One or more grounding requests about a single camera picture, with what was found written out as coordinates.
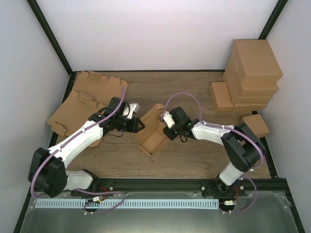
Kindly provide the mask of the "cardboard box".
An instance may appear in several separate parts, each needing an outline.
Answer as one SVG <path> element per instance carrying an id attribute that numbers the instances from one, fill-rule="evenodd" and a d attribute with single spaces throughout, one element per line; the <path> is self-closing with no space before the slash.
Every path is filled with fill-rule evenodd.
<path id="1" fill-rule="evenodd" d="M 163 133 L 166 125 L 160 120 L 163 111 L 164 105 L 155 104 L 140 118 L 145 128 L 136 134 L 138 147 L 147 154 L 151 161 L 168 142 L 168 137 Z"/>

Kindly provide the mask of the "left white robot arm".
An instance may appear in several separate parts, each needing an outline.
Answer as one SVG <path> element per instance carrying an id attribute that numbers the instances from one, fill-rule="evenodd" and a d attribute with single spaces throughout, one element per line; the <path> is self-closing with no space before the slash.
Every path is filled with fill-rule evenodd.
<path id="1" fill-rule="evenodd" d="M 88 196 L 99 192 L 99 178 L 83 169 L 68 171 L 72 160 L 95 141 L 110 131 L 138 133 L 144 124 L 133 114 L 139 111 L 137 103 L 127 103 L 113 97 L 107 107 L 92 114 L 84 125 L 59 144 L 48 149 L 38 148 L 32 158 L 28 180 L 31 194 L 35 189 L 49 197 L 58 196 L 64 190 L 81 189 Z"/>

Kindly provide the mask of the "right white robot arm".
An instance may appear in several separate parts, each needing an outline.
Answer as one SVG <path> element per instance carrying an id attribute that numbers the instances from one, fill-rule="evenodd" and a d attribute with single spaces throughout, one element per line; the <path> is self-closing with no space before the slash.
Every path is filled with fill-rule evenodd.
<path id="1" fill-rule="evenodd" d="M 164 111 L 161 121 L 166 124 L 163 133 L 170 140 L 177 137 L 184 138 L 184 143 L 188 139 L 205 140 L 224 147 L 229 163 L 213 185 L 220 195 L 228 195 L 238 178 L 263 163 L 266 147 L 245 123 L 216 125 L 199 119 L 191 120 L 181 107 Z"/>

